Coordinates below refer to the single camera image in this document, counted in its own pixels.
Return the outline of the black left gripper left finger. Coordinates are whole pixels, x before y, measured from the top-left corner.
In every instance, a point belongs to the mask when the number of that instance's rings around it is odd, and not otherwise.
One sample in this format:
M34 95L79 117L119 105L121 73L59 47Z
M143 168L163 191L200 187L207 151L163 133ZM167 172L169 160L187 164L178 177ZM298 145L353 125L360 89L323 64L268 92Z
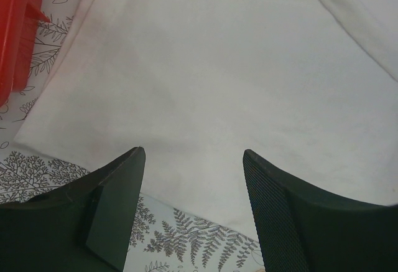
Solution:
M1 270L122 271L145 162L136 147L27 202L2 204Z

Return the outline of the floral patterned table mat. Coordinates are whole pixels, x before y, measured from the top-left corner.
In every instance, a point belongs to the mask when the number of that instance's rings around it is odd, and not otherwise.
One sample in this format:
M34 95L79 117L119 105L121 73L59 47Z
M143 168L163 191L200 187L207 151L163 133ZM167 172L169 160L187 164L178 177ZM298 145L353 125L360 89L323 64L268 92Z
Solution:
M86 175L69 162L41 156L13 138L37 101L80 0L42 0L50 22L38 26L27 86L1 107L1 202L24 202ZM126 271L262 271L259 244L233 230L164 205L138 200Z

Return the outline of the white t-shirt with black print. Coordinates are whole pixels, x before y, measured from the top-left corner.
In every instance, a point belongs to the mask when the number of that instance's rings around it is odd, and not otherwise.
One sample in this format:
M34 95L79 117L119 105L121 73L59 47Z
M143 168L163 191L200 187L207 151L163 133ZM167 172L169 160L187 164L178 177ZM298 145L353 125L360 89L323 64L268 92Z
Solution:
M17 144L89 171L146 150L143 193L257 233L252 149L397 202L397 0L81 0Z

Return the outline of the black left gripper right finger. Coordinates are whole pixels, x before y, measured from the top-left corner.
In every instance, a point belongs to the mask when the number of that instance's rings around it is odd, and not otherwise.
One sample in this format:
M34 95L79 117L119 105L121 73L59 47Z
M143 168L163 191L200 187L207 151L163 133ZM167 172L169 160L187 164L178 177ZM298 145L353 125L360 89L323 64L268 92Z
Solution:
M397 206L342 197L248 149L246 187L266 271L396 271Z

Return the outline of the red plastic bin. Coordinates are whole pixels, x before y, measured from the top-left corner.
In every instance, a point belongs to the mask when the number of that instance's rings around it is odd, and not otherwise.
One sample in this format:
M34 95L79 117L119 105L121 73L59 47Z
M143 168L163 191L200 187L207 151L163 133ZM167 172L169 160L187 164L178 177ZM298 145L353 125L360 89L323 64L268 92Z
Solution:
M41 5L42 0L1 0L2 105L27 85L38 24L50 21Z

